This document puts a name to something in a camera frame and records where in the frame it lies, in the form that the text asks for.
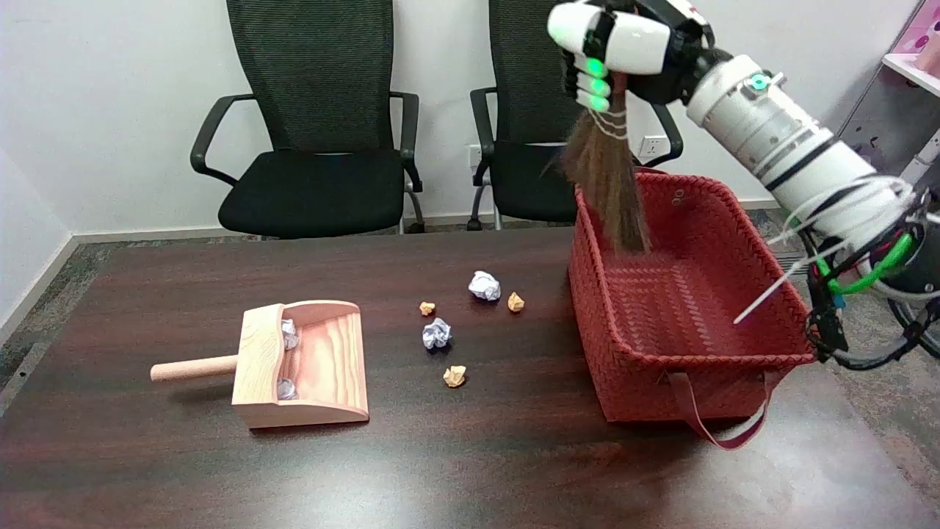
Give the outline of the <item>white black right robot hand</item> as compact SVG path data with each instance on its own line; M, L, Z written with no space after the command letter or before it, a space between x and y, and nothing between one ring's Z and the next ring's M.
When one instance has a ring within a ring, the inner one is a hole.
M611 112L630 90L654 105L688 104L732 55L687 1L573 1L554 6L549 37L564 61L563 89L589 110Z

